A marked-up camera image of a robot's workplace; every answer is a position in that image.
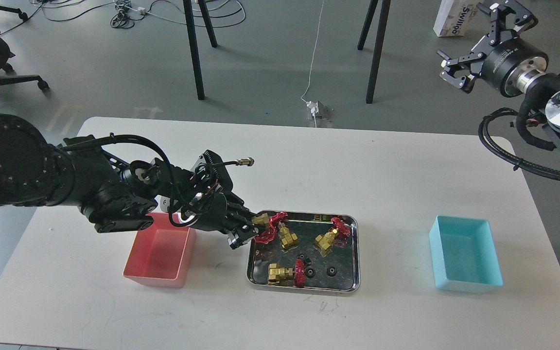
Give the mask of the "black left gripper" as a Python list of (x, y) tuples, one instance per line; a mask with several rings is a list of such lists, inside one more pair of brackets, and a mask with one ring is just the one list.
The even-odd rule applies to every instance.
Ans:
[(207, 232), (218, 231), (227, 236), (231, 249), (237, 249), (247, 244), (262, 232), (262, 226), (267, 225), (267, 213), (257, 214), (245, 207), (245, 202), (235, 194), (216, 193), (209, 197), (209, 201), (201, 209), (185, 208), (176, 199), (168, 199), (168, 221), (174, 227), (195, 228)]

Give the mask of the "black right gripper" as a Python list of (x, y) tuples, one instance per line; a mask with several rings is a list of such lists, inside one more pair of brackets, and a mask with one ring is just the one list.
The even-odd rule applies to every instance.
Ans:
[(465, 93), (471, 93), (476, 78), (482, 78), (507, 98), (525, 92), (518, 83), (527, 71), (545, 71), (549, 58), (546, 53), (520, 38), (520, 33), (538, 24), (538, 19), (517, 0), (494, 3), (491, 7), (479, 3), (477, 8), (489, 17), (488, 34), (481, 38), (476, 48), (493, 49), (491, 53), (471, 52), (466, 56), (451, 58), (442, 50), (440, 78)]

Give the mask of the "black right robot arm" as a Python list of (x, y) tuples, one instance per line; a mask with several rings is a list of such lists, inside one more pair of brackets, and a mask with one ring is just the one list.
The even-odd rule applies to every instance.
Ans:
[(482, 79), (504, 97), (524, 95), (520, 109), (500, 108), (484, 117), (478, 127), (482, 144), (514, 169), (560, 181), (560, 170), (549, 168), (507, 152), (489, 134), (489, 123), (499, 117), (514, 116), (512, 126), (529, 145), (560, 152), (560, 73), (547, 72), (546, 53), (521, 38), (523, 31), (538, 24), (537, 18), (515, 0), (491, 6), (478, 4), (490, 20), (489, 32), (470, 53), (450, 58), (442, 51), (440, 77), (465, 93)]

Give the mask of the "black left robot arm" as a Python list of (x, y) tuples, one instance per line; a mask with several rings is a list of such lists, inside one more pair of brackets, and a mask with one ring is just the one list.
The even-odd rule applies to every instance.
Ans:
[(99, 233), (148, 228), (161, 195), (173, 226), (224, 233), (231, 248), (246, 244), (266, 221), (234, 195), (226, 166), (208, 150), (192, 169), (179, 168), (137, 135), (55, 146), (26, 120), (0, 114), (0, 206), (74, 206)]

